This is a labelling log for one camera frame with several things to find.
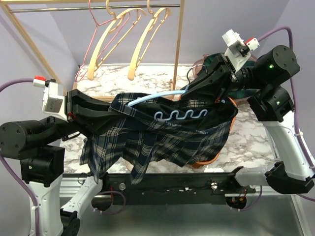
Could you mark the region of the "light blue hanger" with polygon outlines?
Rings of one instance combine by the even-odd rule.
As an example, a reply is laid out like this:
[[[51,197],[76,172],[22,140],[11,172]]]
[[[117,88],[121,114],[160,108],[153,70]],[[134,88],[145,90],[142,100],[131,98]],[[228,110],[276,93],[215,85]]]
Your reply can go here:
[[[189,89],[189,85],[180,90],[145,94],[128,102],[126,105],[132,108],[144,109],[154,119],[164,121],[186,122],[191,119],[213,118],[215,122],[224,118],[224,108],[215,104],[206,104],[202,101],[167,100],[167,95],[183,95]]]

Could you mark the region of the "green plaid skirt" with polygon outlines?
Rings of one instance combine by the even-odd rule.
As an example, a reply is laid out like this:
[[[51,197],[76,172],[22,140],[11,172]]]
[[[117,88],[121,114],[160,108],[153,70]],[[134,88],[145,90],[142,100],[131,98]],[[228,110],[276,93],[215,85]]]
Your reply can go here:
[[[214,57],[216,56],[217,54],[212,54],[212,55],[209,55],[209,54],[206,54],[204,55],[204,61],[203,61],[203,64],[205,66],[209,66]],[[254,63],[257,61],[257,58],[255,56],[251,56],[248,61],[244,64],[243,67],[250,67],[250,66],[254,66]],[[248,97],[254,95],[256,93],[256,90],[255,89],[246,89],[246,90],[238,90],[238,91],[231,91],[228,96],[230,98],[232,98],[233,100],[247,100]]]

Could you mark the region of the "navy beige plaid skirt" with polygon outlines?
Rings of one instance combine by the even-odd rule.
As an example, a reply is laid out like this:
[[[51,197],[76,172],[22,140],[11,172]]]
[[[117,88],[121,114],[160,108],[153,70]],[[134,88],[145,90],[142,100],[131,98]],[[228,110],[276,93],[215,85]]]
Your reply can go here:
[[[172,123],[154,119],[144,109],[126,105],[141,95],[143,94],[117,94],[109,110],[124,114],[126,118],[104,134],[84,140],[80,164],[89,166],[95,181],[102,179],[120,158],[134,166],[130,173],[132,184],[141,182],[151,162],[170,162],[170,149],[166,142],[169,140],[169,132],[173,130]]]

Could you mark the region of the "wooden hanger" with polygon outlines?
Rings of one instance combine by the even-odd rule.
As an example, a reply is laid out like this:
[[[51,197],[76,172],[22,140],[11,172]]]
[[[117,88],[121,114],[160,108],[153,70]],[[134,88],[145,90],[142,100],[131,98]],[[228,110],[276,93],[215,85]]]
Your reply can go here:
[[[167,19],[167,17],[172,15],[171,9],[169,7],[160,7],[156,12],[154,12],[151,9],[150,0],[147,0],[147,10],[152,15],[152,18],[145,27],[133,52],[127,74],[127,78],[130,81],[134,80],[136,69],[140,65],[140,62],[142,61],[156,32]]]
[[[94,51],[91,55],[89,66],[86,72],[87,79],[92,81],[95,78],[96,71],[104,63],[104,61],[110,56],[110,54],[116,49],[116,47],[121,43],[122,40],[129,34],[129,32],[135,27],[143,16],[147,13],[141,7],[127,7],[125,10],[116,13],[110,6],[110,1],[106,1],[106,11],[112,16],[111,20],[108,20],[107,28],[102,33],[99,41],[97,42]],[[131,23],[130,28],[121,36],[120,39],[113,44],[113,41],[120,33],[120,31],[125,27],[126,23],[130,20],[131,13],[135,12],[136,18],[133,23]]]

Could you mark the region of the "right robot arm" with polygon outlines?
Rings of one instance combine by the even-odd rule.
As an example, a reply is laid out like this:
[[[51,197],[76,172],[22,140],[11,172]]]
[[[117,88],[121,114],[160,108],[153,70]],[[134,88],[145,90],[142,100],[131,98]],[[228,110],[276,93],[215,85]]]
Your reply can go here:
[[[295,106],[282,83],[300,71],[293,50],[278,45],[253,66],[237,70],[232,59],[217,55],[190,84],[183,100],[200,99],[219,103],[230,91],[254,89],[250,108],[275,143],[279,162],[266,170],[237,168],[226,181],[227,189],[239,192],[244,186],[270,186],[281,194],[306,194],[314,187],[311,155],[295,123]]]

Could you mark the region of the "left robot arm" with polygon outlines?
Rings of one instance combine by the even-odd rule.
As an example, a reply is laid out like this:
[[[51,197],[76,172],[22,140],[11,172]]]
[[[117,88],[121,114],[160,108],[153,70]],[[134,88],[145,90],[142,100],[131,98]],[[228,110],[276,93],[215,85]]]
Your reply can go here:
[[[1,159],[17,159],[21,176],[18,182],[28,192],[31,205],[32,236],[75,236],[80,219],[97,194],[109,189],[108,180],[89,175],[65,205],[60,204],[64,172],[63,147],[52,142],[80,132],[96,137],[123,119],[109,111],[110,105],[78,90],[67,95],[44,94],[42,120],[12,121],[0,128]]]

